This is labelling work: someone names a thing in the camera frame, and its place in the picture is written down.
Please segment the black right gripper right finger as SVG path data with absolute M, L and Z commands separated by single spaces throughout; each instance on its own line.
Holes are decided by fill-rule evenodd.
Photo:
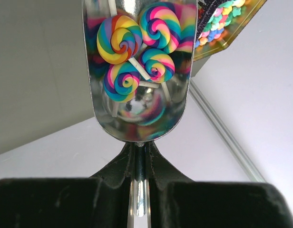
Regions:
M 148 142 L 148 222 L 153 228 L 293 228 L 280 191 L 261 182 L 196 182 Z

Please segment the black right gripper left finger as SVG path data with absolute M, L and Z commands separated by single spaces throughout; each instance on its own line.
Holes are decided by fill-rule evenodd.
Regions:
M 131 228 L 134 145 L 88 178 L 0 180 L 0 228 Z

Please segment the silver metal scoop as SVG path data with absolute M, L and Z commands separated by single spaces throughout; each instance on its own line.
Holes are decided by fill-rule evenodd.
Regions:
M 116 15 L 128 16 L 138 24 L 141 11 L 155 2 L 172 3 L 181 26 L 180 43 L 174 52 L 168 54 L 175 64 L 174 76 L 166 81 L 171 101 L 167 102 L 159 83 L 155 83 L 159 88 L 139 86 L 133 99 L 119 103 L 117 117 L 112 117 L 114 102 L 104 90 L 104 75 L 112 64 L 106 62 L 98 52 L 99 27 L 105 19 Z M 82 2 L 84 43 L 95 118 L 101 128 L 112 137 L 125 144 L 134 145 L 131 187 L 133 217 L 148 218 L 150 201 L 146 173 L 146 144 L 172 131 L 183 116 L 186 107 L 194 59 L 197 6 L 195 0 L 85 0 Z M 149 48 L 152 47 L 142 41 L 135 59 L 139 62 L 140 54 Z M 140 81 L 149 82 L 141 74 Z

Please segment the rainbow swirl lollipop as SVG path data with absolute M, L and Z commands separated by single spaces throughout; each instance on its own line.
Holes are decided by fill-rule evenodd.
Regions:
M 116 15 L 107 18 L 99 27 L 97 48 L 101 57 L 113 65 L 129 62 L 145 80 L 149 80 L 150 75 L 135 59 L 141 45 L 140 26 L 128 16 Z

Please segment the pink blue swirl lollipop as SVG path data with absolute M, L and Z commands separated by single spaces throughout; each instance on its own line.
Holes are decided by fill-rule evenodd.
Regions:
M 169 2 L 155 2 L 146 6 L 138 22 L 143 43 L 168 54 L 174 52 L 181 37 L 181 26 L 175 7 Z

